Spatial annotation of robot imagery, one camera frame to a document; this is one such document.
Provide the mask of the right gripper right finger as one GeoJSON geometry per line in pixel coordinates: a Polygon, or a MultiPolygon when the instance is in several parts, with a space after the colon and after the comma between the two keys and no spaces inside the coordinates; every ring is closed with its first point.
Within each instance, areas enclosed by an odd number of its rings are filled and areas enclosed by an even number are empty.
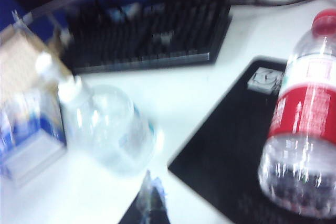
{"type": "Polygon", "coordinates": [[[170,224],[167,214],[165,191],[161,180],[157,177],[152,182],[153,190],[150,207],[150,223],[170,224]]]}

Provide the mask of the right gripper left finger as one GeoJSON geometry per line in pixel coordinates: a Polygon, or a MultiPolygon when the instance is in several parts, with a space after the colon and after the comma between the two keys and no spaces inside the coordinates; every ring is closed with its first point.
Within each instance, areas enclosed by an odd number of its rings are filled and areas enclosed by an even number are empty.
{"type": "Polygon", "coordinates": [[[119,223],[144,223],[145,214],[149,211],[151,195],[151,173],[147,171],[142,180],[139,192],[119,223]]]}

